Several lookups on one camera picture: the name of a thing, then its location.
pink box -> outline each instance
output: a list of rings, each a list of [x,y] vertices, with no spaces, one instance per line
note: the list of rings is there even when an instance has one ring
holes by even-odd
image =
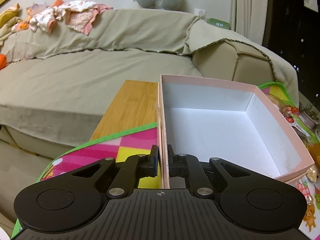
[[[169,179],[167,144],[175,154],[202,162],[219,157],[282,182],[314,164],[286,119],[254,85],[162,75],[158,104],[164,188],[184,186],[182,178]]]

beige curtain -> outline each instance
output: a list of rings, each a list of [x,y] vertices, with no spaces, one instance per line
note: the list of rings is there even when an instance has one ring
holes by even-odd
[[[232,0],[231,30],[261,45],[268,0]]]

wooden board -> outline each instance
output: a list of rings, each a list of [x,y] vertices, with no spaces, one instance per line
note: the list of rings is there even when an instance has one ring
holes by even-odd
[[[158,83],[126,80],[91,140],[156,122],[157,89]]]

wall socket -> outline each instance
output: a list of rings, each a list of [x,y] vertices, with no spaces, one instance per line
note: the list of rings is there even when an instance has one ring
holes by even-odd
[[[201,19],[205,19],[206,10],[195,8],[195,15],[198,15]]]

basketball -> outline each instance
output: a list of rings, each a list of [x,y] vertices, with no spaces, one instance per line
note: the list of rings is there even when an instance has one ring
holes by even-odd
[[[0,54],[0,70],[7,65],[7,57],[3,54]]]

